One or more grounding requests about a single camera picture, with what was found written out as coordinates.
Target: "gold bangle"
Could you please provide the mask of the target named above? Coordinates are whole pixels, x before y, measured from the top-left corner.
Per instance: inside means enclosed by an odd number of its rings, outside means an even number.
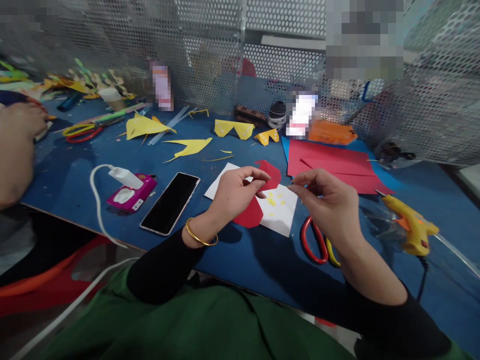
[[[190,230],[190,226],[189,226],[189,221],[192,220],[193,217],[189,218],[187,221],[186,221],[186,224],[185,224],[185,227],[186,227],[186,230],[188,231],[188,233],[190,234],[190,236],[192,238],[194,238],[195,240],[197,240],[199,243],[202,243],[203,245],[205,246],[215,246],[219,243],[219,236],[218,234],[215,235],[216,236],[216,242],[215,243],[208,243],[208,242],[204,242],[202,240],[200,240],[193,232],[192,230]]]

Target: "red cardboard sheet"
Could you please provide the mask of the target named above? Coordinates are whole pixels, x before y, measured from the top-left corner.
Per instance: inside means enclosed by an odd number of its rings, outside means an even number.
[[[395,192],[386,187],[377,176],[362,176],[337,173],[334,173],[333,175],[342,180],[345,184],[348,184],[351,187],[355,188],[356,192],[359,194],[376,195],[377,192],[375,190],[378,190],[386,195],[395,194]]]
[[[263,217],[264,212],[260,207],[259,201],[256,197],[254,197],[250,201],[250,204],[248,204],[248,207],[245,209],[245,211],[233,219],[233,222],[243,226],[244,228],[250,229],[260,225]]]
[[[359,161],[344,160],[339,158],[337,160],[329,160],[323,158],[301,158],[301,161],[310,166],[312,169],[325,169],[332,174],[350,174],[350,175],[364,175],[376,176],[372,164],[367,153]]]
[[[377,177],[368,158],[365,152],[291,140],[287,174],[295,177],[301,172],[321,168],[354,187],[359,194],[376,194],[375,190],[394,194]]]
[[[270,175],[271,179],[263,185],[260,191],[276,189],[282,181],[282,174],[275,166],[265,160],[255,161],[255,164],[260,164],[259,169]]]

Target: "black sleeve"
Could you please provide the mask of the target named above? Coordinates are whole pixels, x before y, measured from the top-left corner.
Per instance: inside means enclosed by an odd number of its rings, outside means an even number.
[[[205,247],[185,245],[180,228],[172,236],[138,259],[130,268],[126,285],[141,302],[161,305],[172,299],[187,281]]]
[[[408,289],[408,298],[403,305],[389,306],[366,298],[348,282],[345,286],[357,326],[354,330],[362,335],[362,340],[355,345],[355,352],[369,345],[409,359],[440,357],[449,352],[450,339]]]

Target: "hand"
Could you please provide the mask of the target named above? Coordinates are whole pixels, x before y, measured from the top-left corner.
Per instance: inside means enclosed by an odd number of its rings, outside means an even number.
[[[253,166],[226,171],[220,178],[208,212],[222,219],[224,225],[228,224],[248,207],[254,196],[266,198],[259,190],[270,179],[265,171]]]
[[[365,241],[360,229],[359,196],[353,187],[323,169],[302,172],[292,183],[288,188],[303,201],[315,224],[341,255]]]
[[[32,140],[47,128],[47,118],[47,113],[32,103],[18,102],[0,109],[2,132],[25,135]]]

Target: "table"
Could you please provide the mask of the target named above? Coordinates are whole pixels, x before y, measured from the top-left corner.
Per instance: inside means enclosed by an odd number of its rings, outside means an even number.
[[[89,100],[75,106],[71,116],[55,110],[58,101],[48,101],[51,115],[76,123],[104,114],[106,105],[101,100]],[[159,119],[173,115],[157,113]],[[161,192],[178,171],[200,177],[200,184],[176,228],[189,217],[204,212],[211,200],[204,193],[227,162],[238,166],[254,165],[266,160],[286,174],[287,161],[280,142],[268,146],[252,145],[255,130],[249,140],[240,140],[234,130],[224,138],[213,132],[213,120],[232,120],[228,116],[210,112],[198,113],[194,119],[183,119],[175,129],[178,135],[167,133],[162,140],[206,139],[211,143],[199,154],[163,163],[183,148],[183,145],[157,143],[139,148],[143,137],[117,141],[125,132],[125,123],[107,127],[91,142],[69,144],[60,133],[50,133],[36,146],[34,180],[22,202],[43,212],[63,218],[79,226],[100,232],[95,201],[89,185],[91,170],[100,164],[112,164],[134,173],[158,175],[155,194],[148,197],[138,213],[119,216],[108,210],[107,198],[121,184],[107,175],[107,169],[97,172],[95,183],[103,199],[102,217],[107,231],[116,239],[143,250],[149,250],[165,238],[143,230],[139,224]],[[232,151],[234,158],[214,162],[199,159],[217,159]],[[394,170],[393,176],[402,183],[397,197],[440,227],[441,233],[474,263],[480,263],[480,211],[433,163],[420,163],[409,168]],[[290,178],[282,177],[288,185]],[[360,222],[366,239],[382,254],[400,279],[416,296],[422,267],[411,255],[401,253],[391,243],[380,243],[369,228],[364,212],[379,212],[382,205],[377,196],[361,196]],[[297,203],[290,239],[263,226],[245,229],[229,224],[220,234],[220,243],[205,252],[196,269],[228,283],[272,298],[280,303],[304,310],[313,315],[331,314],[337,323],[346,319],[338,305],[343,301],[343,277],[340,270],[329,264],[317,266],[305,256],[300,245],[300,228],[307,211]],[[436,239],[430,240],[431,271],[426,280],[422,305],[438,326],[474,357],[480,357],[480,281],[469,274],[467,268]],[[311,248],[315,249],[313,238]]]

